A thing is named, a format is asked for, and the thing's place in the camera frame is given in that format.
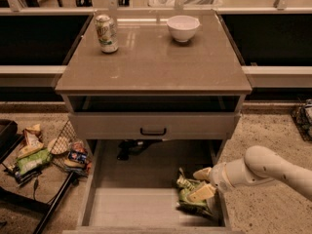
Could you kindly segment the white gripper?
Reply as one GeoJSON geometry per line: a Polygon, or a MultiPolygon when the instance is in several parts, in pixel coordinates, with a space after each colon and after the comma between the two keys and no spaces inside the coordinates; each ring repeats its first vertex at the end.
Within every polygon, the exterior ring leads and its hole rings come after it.
{"type": "Polygon", "coordinates": [[[216,164],[213,168],[207,167],[196,171],[193,174],[195,179],[210,181],[210,183],[201,183],[188,194],[187,199],[198,203],[212,198],[216,189],[222,193],[231,191],[234,188],[236,174],[237,166],[234,162],[223,162],[216,164]]]}

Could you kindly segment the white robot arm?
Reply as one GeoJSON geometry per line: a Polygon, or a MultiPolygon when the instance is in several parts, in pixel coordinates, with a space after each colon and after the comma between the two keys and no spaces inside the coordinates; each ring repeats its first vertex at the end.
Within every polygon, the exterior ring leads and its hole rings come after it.
{"type": "Polygon", "coordinates": [[[238,186],[256,186],[279,180],[312,200],[312,172],[294,165],[264,146],[252,146],[243,158],[219,163],[193,174],[201,183],[186,196],[190,202],[213,198],[238,186]]]}

